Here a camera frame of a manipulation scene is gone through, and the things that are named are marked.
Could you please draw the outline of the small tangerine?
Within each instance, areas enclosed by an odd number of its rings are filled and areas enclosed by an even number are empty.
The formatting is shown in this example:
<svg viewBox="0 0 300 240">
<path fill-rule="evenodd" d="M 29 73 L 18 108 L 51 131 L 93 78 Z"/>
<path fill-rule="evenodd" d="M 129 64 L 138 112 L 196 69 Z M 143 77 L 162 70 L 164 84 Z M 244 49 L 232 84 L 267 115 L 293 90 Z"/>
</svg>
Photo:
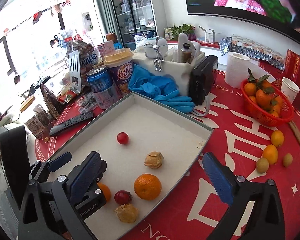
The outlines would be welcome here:
<svg viewBox="0 0 300 240">
<path fill-rule="evenodd" d="M 102 190 L 105 198 L 106 198 L 106 201 L 107 202 L 110 202 L 111 200 L 111 191 L 110 191 L 110 188 L 107 187 L 107 185 L 105 184 L 102 184 L 101 182 L 97 183 L 98 187 Z"/>
</svg>

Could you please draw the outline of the brown longan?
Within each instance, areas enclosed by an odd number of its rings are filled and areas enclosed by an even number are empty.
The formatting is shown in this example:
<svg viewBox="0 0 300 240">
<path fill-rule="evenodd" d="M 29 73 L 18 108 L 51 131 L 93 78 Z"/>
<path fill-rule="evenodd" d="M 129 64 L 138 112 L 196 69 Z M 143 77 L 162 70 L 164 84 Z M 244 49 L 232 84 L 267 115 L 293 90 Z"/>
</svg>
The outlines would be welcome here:
<svg viewBox="0 0 300 240">
<path fill-rule="evenodd" d="M 268 169 L 269 169 L 269 161 L 264 157 L 258 159 L 258 161 L 256 162 L 257 172 L 263 174 L 266 173 Z"/>
<path fill-rule="evenodd" d="M 288 167 L 293 162 L 293 156 L 290 153 L 287 153 L 283 158 L 283 165 L 284 167 Z"/>
</svg>

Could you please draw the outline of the orange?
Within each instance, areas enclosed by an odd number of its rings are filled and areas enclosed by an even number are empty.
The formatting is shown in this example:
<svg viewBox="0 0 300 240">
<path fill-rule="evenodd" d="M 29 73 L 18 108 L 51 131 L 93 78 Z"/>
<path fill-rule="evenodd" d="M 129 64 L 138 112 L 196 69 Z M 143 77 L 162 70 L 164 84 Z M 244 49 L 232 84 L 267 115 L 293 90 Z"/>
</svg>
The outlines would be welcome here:
<svg viewBox="0 0 300 240">
<path fill-rule="evenodd" d="M 266 158 L 270 165 L 274 165 L 279 157 L 277 148 L 273 144 L 266 146 L 263 150 L 262 157 Z"/>
<path fill-rule="evenodd" d="M 283 133 L 279 130 L 275 130 L 270 137 L 271 143 L 277 148 L 283 145 L 284 139 Z"/>
</svg>

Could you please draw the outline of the dried physalis husk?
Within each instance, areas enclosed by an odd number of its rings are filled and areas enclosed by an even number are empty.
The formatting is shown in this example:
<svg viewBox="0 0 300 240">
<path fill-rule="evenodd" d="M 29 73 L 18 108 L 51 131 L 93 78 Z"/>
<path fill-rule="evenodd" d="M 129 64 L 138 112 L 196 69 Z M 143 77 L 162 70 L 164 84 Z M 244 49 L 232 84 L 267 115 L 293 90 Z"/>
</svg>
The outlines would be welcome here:
<svg viewBox="0 0 300 240">
<path fill-rule="evenodd" d="M 114 212 L 123 223 L 135 223 L 139 216 L 139 210 L 130 203 L 118 206 Z"/>
<path fill-rule="evenodd" d="M 152 169 L 158 169 L 162 166 L 163 161 L 164 156 L 161 152 L 153 151 L 146 156 L 144 165 Z"/>
</svg>

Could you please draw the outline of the red tomato with stem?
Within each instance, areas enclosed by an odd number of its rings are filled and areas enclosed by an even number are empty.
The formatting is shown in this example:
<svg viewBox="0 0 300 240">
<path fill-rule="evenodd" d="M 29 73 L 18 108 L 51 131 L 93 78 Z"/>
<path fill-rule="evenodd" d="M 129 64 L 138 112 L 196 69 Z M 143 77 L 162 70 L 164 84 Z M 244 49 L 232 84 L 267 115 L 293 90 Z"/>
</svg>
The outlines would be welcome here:
<svg viewBox="0 0 300 240">
<path fill-rule="evenodd" d="M 128 134 L 125 133 L 125 132 L 120 132 L 120 133 L 117 135 L 116 139 L 117 139 L 117 142 L 118 142 L 119 144 L 121 144 L 121 145 L 126 145 L 126 144 L 129 143 L 129 136 L 128 136 Z"/>
</svg>

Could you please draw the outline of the large orange tangerine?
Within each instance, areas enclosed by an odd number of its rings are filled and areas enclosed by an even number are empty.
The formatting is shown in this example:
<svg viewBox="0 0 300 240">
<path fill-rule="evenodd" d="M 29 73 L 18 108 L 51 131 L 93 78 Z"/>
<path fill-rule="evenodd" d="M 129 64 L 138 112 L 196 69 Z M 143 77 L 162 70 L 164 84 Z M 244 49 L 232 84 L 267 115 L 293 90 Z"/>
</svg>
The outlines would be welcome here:
<svg viewBox="0 0 300 240">
<path fill-rule="evenodd" d="M 155 200 L 160 195 L 161 189 L 161 181 L 152 174 L 142 174 L 134 182 L 134 191 L 143 200 Z"/>
</svg>

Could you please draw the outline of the black remote control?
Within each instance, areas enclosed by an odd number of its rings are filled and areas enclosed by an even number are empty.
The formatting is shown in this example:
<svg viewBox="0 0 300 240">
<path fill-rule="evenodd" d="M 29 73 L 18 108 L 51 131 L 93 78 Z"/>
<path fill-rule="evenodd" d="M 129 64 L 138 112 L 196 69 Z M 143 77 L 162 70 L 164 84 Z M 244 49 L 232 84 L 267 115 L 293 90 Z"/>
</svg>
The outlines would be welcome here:
<svg viewBox="0 0 300 240">
<path fill-rule="evenodd" d="M 94 117 L 93 111 L 88 111 L 87 113 L 83 113 L 77 116 L 74 116 L 73 118 L 70 118 L 61 124 L 58 124 L 56 126 L 53 126 L 53 128 L 50 129 L 49 136 L 50 137 L 56 137 L 58 134 L 64 132 L 65 130 L 69 129 L 70 127 L 76 126 L 77 124 L 80 124 L 84 121 L 89 121 Z"/>
</svg>

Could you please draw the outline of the blue drink can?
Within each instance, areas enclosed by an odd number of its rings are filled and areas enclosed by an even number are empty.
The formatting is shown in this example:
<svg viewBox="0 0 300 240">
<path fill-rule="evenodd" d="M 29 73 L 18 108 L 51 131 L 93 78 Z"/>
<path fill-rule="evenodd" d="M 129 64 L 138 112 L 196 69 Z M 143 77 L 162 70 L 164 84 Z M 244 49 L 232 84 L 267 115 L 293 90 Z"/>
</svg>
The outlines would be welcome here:
<svg viewBox="0 0 300 240">
<path fill-rule="evenodd" d="M 106 66 L 88 72 L 87 81 L 101 109 L 107 109 L 119 100 L 115 83 Z"/>
</svg>

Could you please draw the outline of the black portable radio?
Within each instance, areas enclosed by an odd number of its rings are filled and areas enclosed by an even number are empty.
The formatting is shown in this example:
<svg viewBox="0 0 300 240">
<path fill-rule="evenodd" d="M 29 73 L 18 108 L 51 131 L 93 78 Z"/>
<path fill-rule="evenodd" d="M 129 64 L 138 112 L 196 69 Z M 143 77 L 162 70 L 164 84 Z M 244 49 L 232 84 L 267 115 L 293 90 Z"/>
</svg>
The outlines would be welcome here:
<svg viewBox="0 0 300 240">
<path fill-rule="evenodd" d="M 218 57 L 209 55 L 191 71 L 188 95 L 196 106 L 202 105 L 210 93 L 216 81 L 217 70 Z"/>
</svg>

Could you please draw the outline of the blue rubber gloves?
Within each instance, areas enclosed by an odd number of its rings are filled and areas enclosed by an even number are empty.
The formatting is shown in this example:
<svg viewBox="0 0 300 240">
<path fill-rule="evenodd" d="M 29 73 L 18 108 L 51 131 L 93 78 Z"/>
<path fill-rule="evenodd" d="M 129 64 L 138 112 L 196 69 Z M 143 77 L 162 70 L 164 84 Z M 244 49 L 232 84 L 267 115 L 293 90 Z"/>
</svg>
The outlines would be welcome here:
<svg viewBox="0 0 300 240">
<path fill-rule="evenodd" d="M 189 96 L 181 96 L 176 83 L 170 77 L 155 76 L 137 64 L 133 64 L 128 88 L 182 113 L 191 113 L 195 107 Z"/>
</svg>

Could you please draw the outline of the white paper towel roll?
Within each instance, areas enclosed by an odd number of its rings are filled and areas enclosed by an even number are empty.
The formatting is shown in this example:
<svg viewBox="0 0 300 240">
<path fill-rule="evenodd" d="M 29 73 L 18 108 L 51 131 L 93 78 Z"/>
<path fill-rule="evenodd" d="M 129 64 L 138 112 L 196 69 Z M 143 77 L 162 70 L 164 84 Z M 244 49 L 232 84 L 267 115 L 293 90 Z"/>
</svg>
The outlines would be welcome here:
<svg viewBox="0 0 300 240">
<path fill-rule="evenodd" d="M 248 78 L 250 59 L 246 55 L 229 52 L 224 81 L 232 88 L 240 88 L 241 82 Z"/>
</svg>

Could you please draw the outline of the purple milk tea cup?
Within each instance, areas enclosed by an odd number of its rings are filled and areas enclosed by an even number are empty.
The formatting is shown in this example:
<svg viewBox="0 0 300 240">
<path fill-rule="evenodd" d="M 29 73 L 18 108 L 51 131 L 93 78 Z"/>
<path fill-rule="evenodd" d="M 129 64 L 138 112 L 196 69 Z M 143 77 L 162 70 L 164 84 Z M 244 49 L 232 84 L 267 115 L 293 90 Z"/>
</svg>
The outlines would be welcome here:
<svg viewBox="0 0 300 240">
<path fill-rule="evenodd" d="M 133 74 L 133 52 L 130 48 L 122 48 L 104 57 L 104 65 L 109 69 L 111 77 L 122 96 L 130 93 L 128 88 L 130 78 Z"/>
</svg>

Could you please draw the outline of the white condiment holder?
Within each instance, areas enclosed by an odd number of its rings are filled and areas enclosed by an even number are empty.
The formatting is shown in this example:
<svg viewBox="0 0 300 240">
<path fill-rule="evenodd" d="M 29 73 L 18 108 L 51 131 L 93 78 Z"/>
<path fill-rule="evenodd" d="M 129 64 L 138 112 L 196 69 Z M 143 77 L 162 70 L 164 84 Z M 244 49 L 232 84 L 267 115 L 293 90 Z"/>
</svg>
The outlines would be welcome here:
<svg viewBox="0 0 300 240">
<path fill-rule="evenodd" d="M 190 63 L 181 63 L 181 46 L 188 43 L 194 50 L 194 56 L 191 57 Z M 179 34 L 178 44 L 170 48 L 163 54 L 164 62 L 159 66 L 154 65 L 154 59 L 147 57 L 145 48 L 140 46 L 133 51 L 133 62 L 140 67 L 145 68 L 150 73 L 157 76 L 166 76 L 172 78 L 181 95 L 187 96 L 189 93 L 190 73 L 194 67 L 198 66 L 206 58 L 205 53 L 200 50 L 200 44 L 198 42 L 189 41 L 186 34 Z"/>
</svg>

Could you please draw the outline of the plaid blue cloth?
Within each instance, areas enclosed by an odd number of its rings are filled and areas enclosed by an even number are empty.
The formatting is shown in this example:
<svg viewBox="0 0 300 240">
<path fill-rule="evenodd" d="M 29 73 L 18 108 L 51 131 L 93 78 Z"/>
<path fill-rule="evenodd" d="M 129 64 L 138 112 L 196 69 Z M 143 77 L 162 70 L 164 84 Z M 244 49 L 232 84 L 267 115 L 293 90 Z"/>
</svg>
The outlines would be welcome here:
<svg viewBox="0 0 300 240">
<path fill-rule="evenodd" d="M 285 70 L 284 56 L 254 40 L 232 35 L 221 39 L 219 48 L 222 56 L 229 52 L 239 53 L 252 59 L 267 61 L 277 69 Z"/>
</svg>

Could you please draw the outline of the red gift box stack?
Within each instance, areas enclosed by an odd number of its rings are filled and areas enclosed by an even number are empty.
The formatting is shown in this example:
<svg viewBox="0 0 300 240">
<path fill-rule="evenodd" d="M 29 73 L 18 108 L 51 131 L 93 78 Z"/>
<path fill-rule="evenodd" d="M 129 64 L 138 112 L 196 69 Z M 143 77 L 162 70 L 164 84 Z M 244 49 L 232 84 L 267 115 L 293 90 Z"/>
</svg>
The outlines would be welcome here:
<svg viewBox="0 0 300 240">
<path fill-rule="evenodd" d="M 276 88 L 281 88 L 283 77 L 292 80 L 300 88 L 300 55 L 293 52 L 292 50 L 287 50 L 284 70 L 279 70 L 273 65 L 269 64 L 267 61 L 263 60 L 259 62 L 259 66 L 275 79 L 275 81 L 271 81 L 270 83 Z M 300 110 L 300 92 L 296 96 L 296 99 L 294 100 L 292 105 L 297 110 Z"/>
</svg>

